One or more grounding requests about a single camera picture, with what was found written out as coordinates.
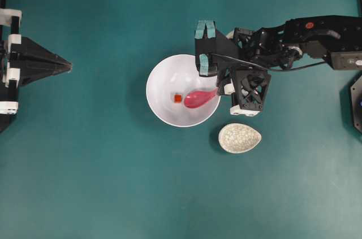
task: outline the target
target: black cable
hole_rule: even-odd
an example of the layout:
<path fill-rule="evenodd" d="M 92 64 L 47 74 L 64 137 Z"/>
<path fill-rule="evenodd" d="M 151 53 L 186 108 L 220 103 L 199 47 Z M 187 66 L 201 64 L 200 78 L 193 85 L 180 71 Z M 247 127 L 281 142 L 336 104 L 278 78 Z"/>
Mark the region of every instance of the black cable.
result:
<path fill-rule="evenodd" d="M 314 66 L 318 66 L 318 65 L 322 65 L 322 64 L 325 64 L 325 63 L 326 63 L 325 61 L 323 61 L 323 62 L 318 62 L 318 63 L 314 63 L 314 64 L 305 65 L 305 66 L 298 67 L 298 68 L 291 68 L 291 69 L 273 69 L 273 68 L 266 68 L 266 67 L 263 67 L 263 66 L 261 66 L 261 65 L 258 65 L 258 64 L 249 62 L 249 61 L 239 60 L 239 59 L 236 59 L 236 58 L 234 58 L 234 57 L 228 57 L 227 55 L 222 55 L 222 54 L 211 54 L 211 55 L 215 55 L 215 56 L 217 56 L 217 57 L 222 57 L 222 58 L 227 58 L 227 59 L 229 59 L 229 60 L 238 62 L 238 63 L 240 63 L 240 64 L 245 64 L 245 65 L 249 65 L 249 66 L 258 67 L 258 68 L 260 68 L 260 69 L 264 69 L 265 71 L 274 71 L 274 72 L 298 71 L 298 70 L 300 70 L 300 69 L 310 68 L 310 67 L 314 67 Z"/>

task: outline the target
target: teal table surface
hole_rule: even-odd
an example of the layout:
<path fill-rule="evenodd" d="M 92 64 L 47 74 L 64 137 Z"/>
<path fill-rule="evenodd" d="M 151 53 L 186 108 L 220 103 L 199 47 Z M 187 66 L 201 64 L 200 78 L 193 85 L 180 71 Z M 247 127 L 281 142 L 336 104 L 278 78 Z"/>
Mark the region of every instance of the teal table surface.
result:
<path fill-rule="evenodd" d="M 197 21 L 227 33 L 291 18 L 358 16 L 357 0 L 7 0 L 21 33 L 74 64 L 23 87 L 0 135 L 0 238 L 361 238 L 362 143 L 348 84 L 355 71 L 271 73 L 262 114 L 230 98 L 193 128 L 146 102 L 152 68 L 193 54 Z M 314 60 L 304 58 L 298 65 Z M 262 142 L 222 151 L 239 122 Z"/>

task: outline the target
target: pink spoon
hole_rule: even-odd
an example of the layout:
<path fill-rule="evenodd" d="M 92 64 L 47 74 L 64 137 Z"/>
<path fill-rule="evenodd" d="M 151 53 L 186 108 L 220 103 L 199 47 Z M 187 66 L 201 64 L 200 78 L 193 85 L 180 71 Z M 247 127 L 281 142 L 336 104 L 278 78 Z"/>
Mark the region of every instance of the pink spoon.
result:
<path fill-rule="evenodd" d="M 198 108 L 209 100 L 214 98 L 217 94 L 217 88 L 212 91 L 194 91 L 189 93 L 184 100 L 184 104 L 188 108 Z"/>

